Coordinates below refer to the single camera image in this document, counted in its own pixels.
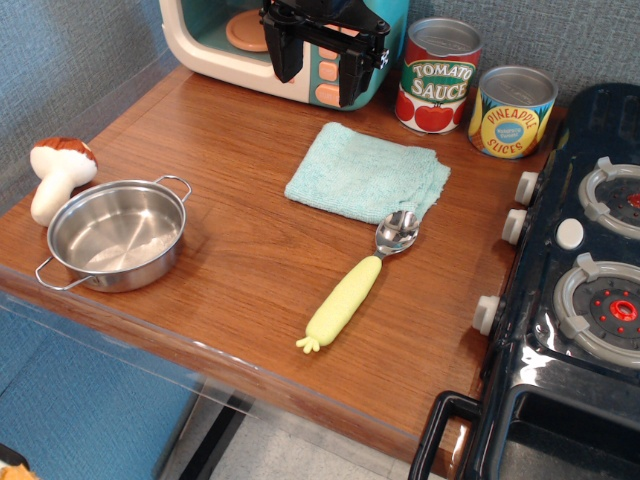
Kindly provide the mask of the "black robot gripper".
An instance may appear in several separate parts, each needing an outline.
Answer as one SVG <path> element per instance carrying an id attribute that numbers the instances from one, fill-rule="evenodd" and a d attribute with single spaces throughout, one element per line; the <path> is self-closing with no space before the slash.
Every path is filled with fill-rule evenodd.
<path id="1" fill-rule="evenodd" d="M 260 10 L 274 73 L 290 82 L 303 67 L 305 42 L 341 54 L 339 106 L 371 100 L 375 61 L 388 56 L 390 25 L 363 1 L 265 1 Z"/>

